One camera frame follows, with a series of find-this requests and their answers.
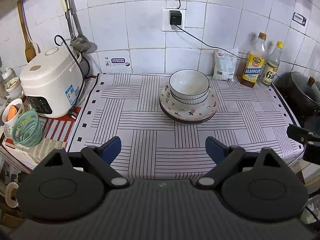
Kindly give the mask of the pink carrot pattern plate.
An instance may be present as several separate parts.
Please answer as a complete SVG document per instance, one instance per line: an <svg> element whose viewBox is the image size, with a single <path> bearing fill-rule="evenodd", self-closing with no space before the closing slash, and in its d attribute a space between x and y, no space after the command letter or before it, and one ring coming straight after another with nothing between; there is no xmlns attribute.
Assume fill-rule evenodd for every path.
<svg viewBox="0 0 320 240"><path fill-rule="evenodd" d="M209 89L205 100L194 106L187 106L178 102L171 94L168 85L162 88L159 95L159 104L163 112L181 122L198 122L211 118L217 111L219 100L213 89Z"/></svg>

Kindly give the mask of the large white bowl black rim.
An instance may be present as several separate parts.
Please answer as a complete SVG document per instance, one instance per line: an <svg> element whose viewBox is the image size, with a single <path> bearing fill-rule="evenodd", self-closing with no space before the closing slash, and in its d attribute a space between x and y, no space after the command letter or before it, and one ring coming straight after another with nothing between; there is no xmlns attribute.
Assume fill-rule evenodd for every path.
<svg viewBox="0 0 320 240"><path fill-rule="evenodd" d="M185 99L182 98L181 95L178 95L172 88L170 89L170 96L172 103L171 105L175 105L176 107L182 110L195 110L200 106L203 106L205 101L208 99L210 89L208 89L204 94L198 96L195 99Z"/></svg>

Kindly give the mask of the small white bowl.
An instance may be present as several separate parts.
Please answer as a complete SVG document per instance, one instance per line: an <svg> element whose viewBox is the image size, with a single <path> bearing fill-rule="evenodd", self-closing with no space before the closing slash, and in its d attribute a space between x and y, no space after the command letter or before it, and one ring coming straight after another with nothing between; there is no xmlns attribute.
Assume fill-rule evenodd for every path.
<svg viewBox="0 0 320 240"><path fill-rule="evenodd" d="M183 69L170 76L169 87L180 99L198 99L209 90L209 80L202 72Z"/></svg>

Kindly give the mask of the red striped cloth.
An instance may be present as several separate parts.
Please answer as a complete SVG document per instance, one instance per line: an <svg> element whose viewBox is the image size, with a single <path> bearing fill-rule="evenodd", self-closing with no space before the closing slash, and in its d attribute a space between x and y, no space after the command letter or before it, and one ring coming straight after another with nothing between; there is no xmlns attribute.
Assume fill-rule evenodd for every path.
<svg viewBox="0 0 320 240"><path fill-rule="evenodd" d="M39 144L34 147L25 147L15 145L12 139L5 138L4 147L8 150L20 151L33 159L43 159L56 147L66 148L75 119L65 115L57 119L39 117L39 120L43 130L43 138Z"/></svg>

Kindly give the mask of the striped white tablecloth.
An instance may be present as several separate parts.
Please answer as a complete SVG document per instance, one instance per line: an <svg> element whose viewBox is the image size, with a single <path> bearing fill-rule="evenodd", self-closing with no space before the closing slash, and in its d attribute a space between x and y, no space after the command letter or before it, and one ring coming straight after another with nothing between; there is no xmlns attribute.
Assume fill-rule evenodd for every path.
<svg viewBox="0 0 320 240"><path fill-rule="evenodd" d="M208 137L250 152L271 147L287 165L301 157L303 146L286 133L296 120L276 90L216 80L210 87L215 92L207 108L212 118L186 125L162 111L160 98L170 96L167 76L100 74L67 150L119 137L121 152L112 167L130 179L199 178L214 166L205 150Z"/></svg>

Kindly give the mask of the dark cooking pot with lid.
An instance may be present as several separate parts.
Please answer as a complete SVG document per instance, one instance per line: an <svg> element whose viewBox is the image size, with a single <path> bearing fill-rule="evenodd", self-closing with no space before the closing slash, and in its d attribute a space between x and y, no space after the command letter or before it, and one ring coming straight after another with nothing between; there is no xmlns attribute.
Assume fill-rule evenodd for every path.
<svg viewBox="0 0 320 240"><path fill-rule="evenodd" d="M311 76L290 72L281 75L275 86L300 126L319 133L319 83Z"/></svg>

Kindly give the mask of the green plastic basket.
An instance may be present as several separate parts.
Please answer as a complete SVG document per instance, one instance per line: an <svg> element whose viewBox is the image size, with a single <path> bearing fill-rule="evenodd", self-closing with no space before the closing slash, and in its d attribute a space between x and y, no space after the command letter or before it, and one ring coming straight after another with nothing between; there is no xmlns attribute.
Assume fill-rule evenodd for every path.
<svg viewBox="0 0 320 240"><path fill-rule="evenodd" d="M12 140L15 145L34 147L40 143L42 135L42 124L34 109L20 116L12 128Z"/></svg>

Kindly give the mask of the yellow label cooking wine bottle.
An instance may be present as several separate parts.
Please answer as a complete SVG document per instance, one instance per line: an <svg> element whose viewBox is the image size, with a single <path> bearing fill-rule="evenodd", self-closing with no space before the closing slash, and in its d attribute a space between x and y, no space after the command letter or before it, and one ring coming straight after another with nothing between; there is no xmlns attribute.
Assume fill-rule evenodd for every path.
<svg viewBox="0 0 320 240"><path fill-rule="evenodd" d="M266 59L266 34L259 33L258 39L252 44L240 82L247 87L254 87Z"/></svg>

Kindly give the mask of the white rice cooker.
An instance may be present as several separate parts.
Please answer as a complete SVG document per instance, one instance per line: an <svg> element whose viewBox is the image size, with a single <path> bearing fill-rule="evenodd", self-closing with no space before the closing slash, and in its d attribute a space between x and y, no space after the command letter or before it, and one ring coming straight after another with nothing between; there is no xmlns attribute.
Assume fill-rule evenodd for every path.
<svg viewBox="0 0 320 240"><path fill-rule="evenodd" d="M29 103L40 115L59 118L68 113L82 90L82 56L58 46L36 55L20 73Z"/></svg>

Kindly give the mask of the clear vinegar bottle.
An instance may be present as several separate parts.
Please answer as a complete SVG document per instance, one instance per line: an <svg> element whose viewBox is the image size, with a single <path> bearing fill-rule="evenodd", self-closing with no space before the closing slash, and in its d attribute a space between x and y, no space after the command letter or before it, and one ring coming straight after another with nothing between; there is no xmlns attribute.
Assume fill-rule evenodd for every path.
<svg viewBox="0 0 320 240"><path fill-rule="evenodd" d="M280 65L280 56L283 46L283 43L278 41L274 51L269 55L266 66L259 80L261 86L269 87L274 80L274 77Z"/></svg>

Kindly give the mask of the white salt bag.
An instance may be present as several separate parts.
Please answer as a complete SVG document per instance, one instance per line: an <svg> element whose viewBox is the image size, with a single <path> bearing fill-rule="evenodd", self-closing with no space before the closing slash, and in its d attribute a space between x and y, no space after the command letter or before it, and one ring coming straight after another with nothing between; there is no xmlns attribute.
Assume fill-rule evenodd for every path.
<svg viewBox="0 0 320 240"><path fill-rule="evenodd" d="M238 56L238 48L231 49L230 53L216 50L214 53L213 79L233 81Z"/></svg>

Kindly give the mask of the white mug with carrot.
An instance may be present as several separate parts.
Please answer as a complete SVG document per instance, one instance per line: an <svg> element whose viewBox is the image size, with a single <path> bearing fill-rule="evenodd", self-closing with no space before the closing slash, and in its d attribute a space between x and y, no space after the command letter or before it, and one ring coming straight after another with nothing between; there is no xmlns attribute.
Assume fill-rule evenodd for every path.
<svg viewBox="0 0 320 240"><path fill-rule="evenodd" d="M4 122L4 135L7 138L12 138L13 126L23 113L24 104L21 99L13 100L5 108L2 114L2 121Z"/></svg>

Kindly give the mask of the hanging metal ladles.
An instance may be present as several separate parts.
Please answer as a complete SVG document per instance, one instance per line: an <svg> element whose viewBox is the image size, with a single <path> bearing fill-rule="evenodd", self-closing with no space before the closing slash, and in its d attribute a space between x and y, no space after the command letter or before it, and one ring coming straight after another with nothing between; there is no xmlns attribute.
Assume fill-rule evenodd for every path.
<svg viewBox="0 0 320 240"><path fill-rule="evenodd" d="M91 44L82 33L80 22L75 11L74 0L60 0L60 2L67 21L71 46L79 52L88 51L91 48Z"/></svg>

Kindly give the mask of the wooden spatula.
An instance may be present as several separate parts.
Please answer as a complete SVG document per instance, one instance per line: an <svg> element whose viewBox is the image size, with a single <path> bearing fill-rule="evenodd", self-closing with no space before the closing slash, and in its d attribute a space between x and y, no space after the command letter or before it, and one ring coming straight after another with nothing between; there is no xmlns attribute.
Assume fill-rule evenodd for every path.
<svg viewBox="0 0 320 240"><path fill-rule="evenodd" d="M20 19L22 34L25 42L25 58L26 58L26 61L29 63L36 56L36 51L31 43L30 38L28 37L28 31L27 31L26 21L24 18L22 1L17 2L17 9L18 9L18 15Z"/></svg>

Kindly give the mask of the black power adapter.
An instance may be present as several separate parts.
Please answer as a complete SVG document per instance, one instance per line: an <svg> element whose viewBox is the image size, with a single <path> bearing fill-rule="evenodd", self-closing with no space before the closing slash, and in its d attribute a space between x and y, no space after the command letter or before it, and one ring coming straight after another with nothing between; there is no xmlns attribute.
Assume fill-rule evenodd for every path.
<svg viewBox="0 0 320 240"><path fill-rule="evenodd" d="M181 25L182 24L182 13L179 10L169 11L169 22L170 25Z"/></svg>

